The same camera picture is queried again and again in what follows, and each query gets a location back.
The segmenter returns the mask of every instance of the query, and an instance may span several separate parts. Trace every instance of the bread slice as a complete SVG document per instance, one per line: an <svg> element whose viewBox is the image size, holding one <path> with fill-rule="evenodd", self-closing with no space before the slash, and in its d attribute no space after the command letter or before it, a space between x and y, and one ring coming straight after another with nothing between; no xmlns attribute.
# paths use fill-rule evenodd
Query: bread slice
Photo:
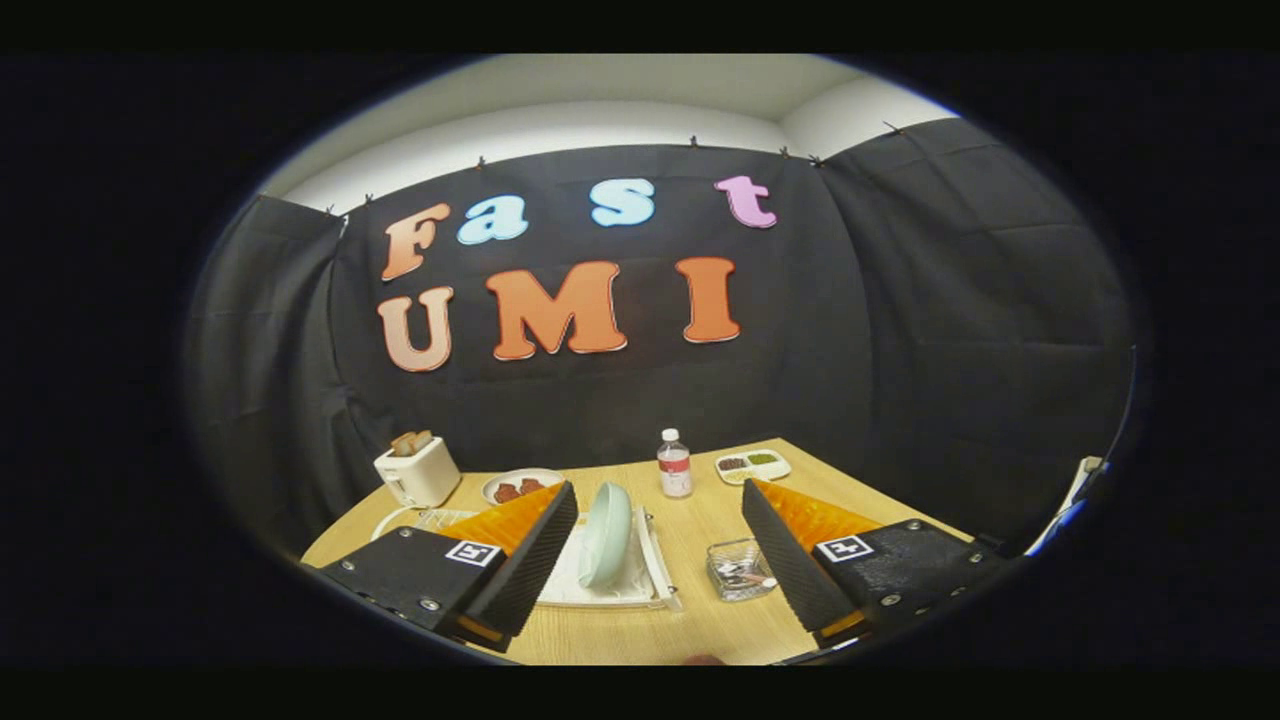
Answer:
<svg viewBox="0 0 1280 720"><path fill-rule="evenodd" d="M392 455L396 457L410 457L413 455L413 433L404 433L392 441Z"/></svg>
<svg viewBox="0 0 1280 720"><path fill-rule="evenodd" d="M431 430L422 430L413 436L413 452L421 452L426 443L431 442Z"/></svg>

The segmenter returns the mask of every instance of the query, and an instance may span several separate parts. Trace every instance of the white tray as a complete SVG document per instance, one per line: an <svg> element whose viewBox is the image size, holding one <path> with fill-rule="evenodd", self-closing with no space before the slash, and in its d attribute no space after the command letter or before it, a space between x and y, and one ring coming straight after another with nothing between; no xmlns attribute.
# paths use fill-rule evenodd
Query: white tray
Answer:
<svg viewBox="0 0 1280 720"><path fill-rule="evenodd" d="M763 465L751 465L751 462L746 459L749 455L758 455L763 452L767 452L777 457L778 460L776 462L765 462ZM744 462L746 462L746 468L737 468L733 470L721 470L719 468L721 460L728 460L732 457L740 459ZM791 464L787 462L787 459L783 457L782 454L780 454L778 451L769 450L767 447L760 447L756 450L748 450L745 452L733 452L731 455L722 455L717 457L716 473L719 474L722 480L724 480L731 486L744 484L746 482L746 478L753 475L762 480L773 482L790 475Z"/></svg>
<svg viewBox="0 0 1280 720"><path fill-rule="evenodd" d="M413 527L420 530L439 532L472 515L475 512L466 510L428 510L420 515ZM684 610L662 557L662 548L658 547L653 518L644 507L632 510L631 544L627 547L618 579L607 588L588 589L577 582L577 561L585 528L584 512L579 515L577 524L570 532L556 560L556 568L538 596L539 605L602 609L668 607L676 612Z"/></svg>

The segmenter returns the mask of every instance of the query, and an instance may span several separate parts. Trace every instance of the ceiling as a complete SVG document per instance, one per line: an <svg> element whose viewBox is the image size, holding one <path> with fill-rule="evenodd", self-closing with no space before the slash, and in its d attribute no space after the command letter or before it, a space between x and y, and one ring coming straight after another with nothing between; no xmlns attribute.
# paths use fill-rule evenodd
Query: ceiling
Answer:
<svg viewBox="0 0 1280 720"><path fill-rule="evenodd" d="M352 155L411 132L527 105L632 100L692 105L780 123L865 73L799 54L499 55L425 82L330 131L262 192L282 195Z"/></svg>

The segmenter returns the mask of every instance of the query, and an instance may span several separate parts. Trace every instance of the fisheye lens view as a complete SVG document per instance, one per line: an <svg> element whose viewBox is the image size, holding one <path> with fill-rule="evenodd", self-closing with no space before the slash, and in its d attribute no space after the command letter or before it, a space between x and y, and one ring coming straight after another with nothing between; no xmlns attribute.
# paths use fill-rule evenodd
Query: fisheye lens view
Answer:
<svg viewBox="0 0 1280 720"><path fill-rule="evenodd" d="M192 279L209 483L444 653L806 665L980 602L1119 461L1080 204L818 55L499 55L262 178Z"/></svg>

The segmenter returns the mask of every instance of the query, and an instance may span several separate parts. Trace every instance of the plate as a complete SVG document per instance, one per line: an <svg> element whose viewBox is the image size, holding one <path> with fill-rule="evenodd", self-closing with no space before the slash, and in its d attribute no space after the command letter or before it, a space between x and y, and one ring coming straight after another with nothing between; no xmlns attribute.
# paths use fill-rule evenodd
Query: plate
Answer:
<svg viewBox="0 0 1280 720"><path fill-rule="evenodd" d="M773 460L769 462L753 464L750 461L751 455L772 455ZM721 468L721 462L724 460L741 460L742 468L733 468L724 470ZM756 450L748 450L744 452L733 452L731 455L722 455L716 459L716 473L719 474L721 479L731 486L740 486L746 482L749 477L756 477L762 480L773 482L785 478L791 474L791 464L787 462L786 457L782 457L774 450L767 447L760 447Z"/></svg>
<svg viewBox="0 0 1280 720"><path fill-rule="evenodd" d="M598 588L617 579L630 539L631 496L613 483L604 483L586 515L577 564L579 584Z"/></svg>
<svg viewBox="0 0 1280 720"><path fill-rule="evenodd" d="M561 475L556 470L548 470L547 468L525 468L524 470L512 470L493 478L486 482L483 488L480 488L480 495L489 501L489 505L500 505L494 498L494 493L498 492L498 486L502 483L511 483L516 486L516 489L520 489L520 483L525 478L532 478L543 483L543 487L558 486L564 482L564 475Z"/></svg>

